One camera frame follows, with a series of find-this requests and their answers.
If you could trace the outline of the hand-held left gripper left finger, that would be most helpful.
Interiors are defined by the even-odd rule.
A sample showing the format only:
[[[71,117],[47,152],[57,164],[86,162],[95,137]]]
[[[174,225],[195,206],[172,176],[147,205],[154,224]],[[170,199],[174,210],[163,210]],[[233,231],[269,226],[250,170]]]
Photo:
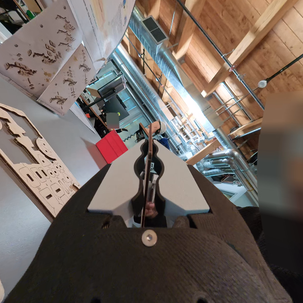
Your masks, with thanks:
[[[131,199],[139,190],[134,164],[142,155],[141,146],[144,142],[138,142],[112,162],[88,206],[89,212],[121,216],[127,227],[133,226]]]

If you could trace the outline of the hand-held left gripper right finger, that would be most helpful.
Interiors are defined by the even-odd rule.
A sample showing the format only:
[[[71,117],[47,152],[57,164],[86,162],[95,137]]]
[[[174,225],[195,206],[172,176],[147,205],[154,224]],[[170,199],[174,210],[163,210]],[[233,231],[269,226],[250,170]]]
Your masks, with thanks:
[[[210,207],[186,162],[159,142],[155,141],[155,145],[158,147],[157,157],[164,168],[158,184],[160,194],[165,199],[167,227],[172,227],[179,216],[208,213]]]

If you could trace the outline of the wooden puzzle piece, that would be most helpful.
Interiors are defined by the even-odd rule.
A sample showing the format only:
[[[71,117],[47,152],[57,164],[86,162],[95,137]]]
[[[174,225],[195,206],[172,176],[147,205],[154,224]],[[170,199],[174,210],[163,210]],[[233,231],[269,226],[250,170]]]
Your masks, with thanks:
[[[145,171],[144,171],[144,203],[142,208],[142,217],[141,217],[141,224],[140,227],[143,228],[145,225],[145,217],[146,217],[146,205],[148,200],[148,191],[149,191],[149,177],[150,177],[150,167],[151,167],[151,160],[152,160],[152,123],[149,125],[149,134],[148,134],[148,149],[146,154],[146,161],[145,161]]]

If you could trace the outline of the grey desk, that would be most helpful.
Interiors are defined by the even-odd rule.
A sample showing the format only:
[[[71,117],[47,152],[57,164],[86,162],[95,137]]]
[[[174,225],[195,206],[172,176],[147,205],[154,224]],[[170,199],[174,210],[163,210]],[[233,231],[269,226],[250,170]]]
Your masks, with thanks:
[[[95,145],[100,136],[70,110],[58,116],[3,78],[0,99],[1,104],[28,116],[80,185],[105,166],[106,161]],[[50,221],[2,160],[0,173],[0,276],[6,297],[30,265]]]

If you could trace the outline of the person's right hand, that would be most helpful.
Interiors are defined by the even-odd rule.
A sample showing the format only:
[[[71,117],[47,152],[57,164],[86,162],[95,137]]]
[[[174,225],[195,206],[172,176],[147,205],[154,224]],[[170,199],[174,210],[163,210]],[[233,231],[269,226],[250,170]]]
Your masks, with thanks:
[[[147,202],[146,203],[146,211],[145,216],[147,218],[153,219],[158,215],[158,212],[156,210],[156,206],[154,202]]]

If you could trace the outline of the red plastic bin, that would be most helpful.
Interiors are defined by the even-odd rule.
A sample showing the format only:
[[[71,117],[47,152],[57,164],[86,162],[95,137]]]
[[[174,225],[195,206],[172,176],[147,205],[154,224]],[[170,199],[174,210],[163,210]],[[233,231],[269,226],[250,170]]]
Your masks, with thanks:
[[[107,164],[111,164],[114,160],[128,151],[127,146],[116,130],[110,131],[95,145]]]

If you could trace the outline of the wooden puzzle sheet with cutouts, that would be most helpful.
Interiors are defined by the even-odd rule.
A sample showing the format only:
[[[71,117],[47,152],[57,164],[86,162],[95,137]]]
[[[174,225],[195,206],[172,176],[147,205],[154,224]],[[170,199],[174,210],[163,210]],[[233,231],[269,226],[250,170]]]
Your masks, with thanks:
[[[34,142],[11,114],[23,118],[33,129],[37,135]],[[5,126],[17,146],[23,149],[34,163],[15,164],[2,149],[1,160],[35,197],[36,206],[45,217],[53,221],[81,185],[23,111],[1,104],[0,118],[1,129]]]

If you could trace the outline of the dark monitor screen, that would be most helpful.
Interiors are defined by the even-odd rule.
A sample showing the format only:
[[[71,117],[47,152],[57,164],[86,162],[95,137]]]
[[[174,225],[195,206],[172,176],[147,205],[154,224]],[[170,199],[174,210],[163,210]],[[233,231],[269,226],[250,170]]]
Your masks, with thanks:
[[[106,113],[117,113],[119,121],[129,116],[126,105],[118,95],[107,100],[104,104],[104,109]]]

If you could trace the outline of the blue-edged printed paper sheet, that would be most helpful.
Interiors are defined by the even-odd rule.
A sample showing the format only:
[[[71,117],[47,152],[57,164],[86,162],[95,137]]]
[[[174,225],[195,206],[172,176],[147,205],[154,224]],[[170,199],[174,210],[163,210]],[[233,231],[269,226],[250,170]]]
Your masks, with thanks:
[[[97,134],[95,128],[89,121],[89,119],[86,117],[85,113],[80,108],[79,104],[75,102],[71,107],[70,111],[85,125],[87,126],[91,131],[93,131],[95,134]]]

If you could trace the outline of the person's black sweater torso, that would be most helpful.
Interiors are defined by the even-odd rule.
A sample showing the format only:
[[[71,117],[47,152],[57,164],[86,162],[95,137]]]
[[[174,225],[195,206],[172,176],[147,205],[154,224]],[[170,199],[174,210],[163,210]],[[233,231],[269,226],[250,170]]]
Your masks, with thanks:
[[[294,271],[290,271],[275,264],[271,264],[268,259],[267,246],[261,221],[261,215],[258,207],[247,206],[236,209],[248,225],[259,250],[265,259],[267,265],[275,275],[276,279],[290,295],[294,303],[303,302],[303,276]]]

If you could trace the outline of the large printed instruction sheet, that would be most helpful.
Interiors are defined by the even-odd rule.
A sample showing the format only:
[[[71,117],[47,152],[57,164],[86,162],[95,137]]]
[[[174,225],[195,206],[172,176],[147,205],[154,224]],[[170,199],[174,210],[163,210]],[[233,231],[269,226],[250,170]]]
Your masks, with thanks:
[[[121,43],[135,0],[68,0],[84,46],[99,71]]]

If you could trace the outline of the folded white instruction booklet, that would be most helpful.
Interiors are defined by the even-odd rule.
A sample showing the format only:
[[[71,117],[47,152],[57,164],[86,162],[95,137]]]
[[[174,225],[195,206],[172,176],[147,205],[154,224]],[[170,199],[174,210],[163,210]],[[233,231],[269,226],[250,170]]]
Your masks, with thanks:
[[[96,69],[67,1],[56,1],[1,44],[1,74],[22,92],[65,115]]]

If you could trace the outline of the wooden support post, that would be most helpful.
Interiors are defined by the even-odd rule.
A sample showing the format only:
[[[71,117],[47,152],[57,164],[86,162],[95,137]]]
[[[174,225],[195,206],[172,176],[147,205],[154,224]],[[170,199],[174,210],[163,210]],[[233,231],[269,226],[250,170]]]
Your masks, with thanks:
[[[187,165],[195,165],[197,164],[199,161],[201,161],[203,158],[205,158],[208,154],[214,152],[214,150],[216,150],[217,148],[219,148],[221,145],[221,143],[216,139],[213,142],[211,142],[210,144],[208,144],[207,146],[205,146],[202,150],[200,150],[199,152],[197,152],[194,156],[192,156],[191,158],[189,158],[186,161]]]

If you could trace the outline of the cluster of silver duct pipes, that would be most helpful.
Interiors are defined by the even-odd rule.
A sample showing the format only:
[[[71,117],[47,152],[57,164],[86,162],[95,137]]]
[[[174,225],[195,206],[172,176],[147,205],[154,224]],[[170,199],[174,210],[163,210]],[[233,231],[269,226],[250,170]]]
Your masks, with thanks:
[[[205,177],[227,174],[243,175],[247,178],[257,177],[254,165],[248,164],[236,149],[210,153],[201,161],[203,162],[202,168],[208,169],[202,171],[202,174]]]

